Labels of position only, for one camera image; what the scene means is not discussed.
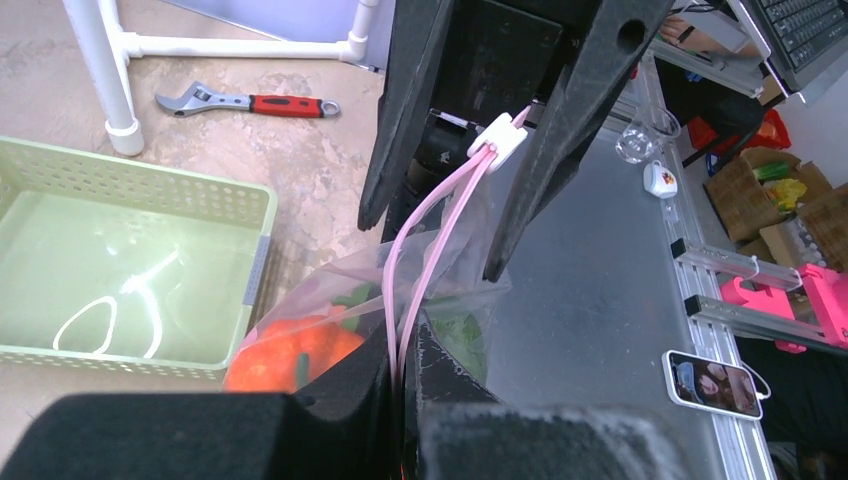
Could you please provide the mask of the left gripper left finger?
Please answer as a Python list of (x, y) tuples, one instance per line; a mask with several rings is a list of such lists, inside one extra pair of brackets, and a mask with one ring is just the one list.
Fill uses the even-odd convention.
[(387, 341), (293, 394), (67, 396), (38, 416), (5, 479), (386, 479)]

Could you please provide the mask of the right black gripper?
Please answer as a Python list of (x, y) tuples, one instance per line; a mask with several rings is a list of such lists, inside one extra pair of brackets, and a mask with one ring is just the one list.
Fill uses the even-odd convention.
[(394, 239), (435, 184), (462, 164), (478, 128), (549, 99), (483, 270), (485, 280), (498, 281), (529, 223), (577, 173), (671, 6), (398, 1), (357, 227), (372, 229), (387, 209), (381, 239)]

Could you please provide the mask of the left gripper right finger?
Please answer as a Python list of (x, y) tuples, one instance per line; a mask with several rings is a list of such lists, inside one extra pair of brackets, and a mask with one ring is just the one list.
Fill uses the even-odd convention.
[(657, 418), (617, 407), (499, 402), (437, 339), (414, 327), (407, 362), (405, 479), (686, 479)]

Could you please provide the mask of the green orange mango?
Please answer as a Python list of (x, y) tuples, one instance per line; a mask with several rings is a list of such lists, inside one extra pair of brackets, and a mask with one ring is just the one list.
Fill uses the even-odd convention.
[(486, 342), (476, 317), (468, 312), (425, 313), (442, 347), (475, 380), (484, 384), (488, 366)]

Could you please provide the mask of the small orange pumpkin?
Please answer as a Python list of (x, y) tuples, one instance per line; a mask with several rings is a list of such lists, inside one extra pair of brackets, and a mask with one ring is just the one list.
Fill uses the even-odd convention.
[(233, 359), (228, 392), (293, 393), (354, 352), (363, 337), (324, 316), (269, 324)]

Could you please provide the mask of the clear pink zip bag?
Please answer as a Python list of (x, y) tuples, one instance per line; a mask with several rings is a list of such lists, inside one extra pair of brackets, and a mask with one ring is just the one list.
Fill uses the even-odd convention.
[(489, 180), (527, 139), (525, 119), (524, 113), (498, 116), (474, 139), (465, 164), (434, 187), (393, 240), (316, 269), (256, 324), (236, 355), (277, 320), (321, 315), (362, 336), (362, 345), (381, 336), (390, 378), (398, 382), (414, 323), (425, 311), (471, 313), (483, 331), (487, 305), (510, 286), (483, 279), (495, 225)]

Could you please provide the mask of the green plastic basket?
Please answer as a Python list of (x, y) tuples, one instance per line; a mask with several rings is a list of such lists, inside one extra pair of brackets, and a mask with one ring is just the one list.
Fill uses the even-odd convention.
[(278, 208), (264, 186), (1, 141), (1, 360), (219, 381)]

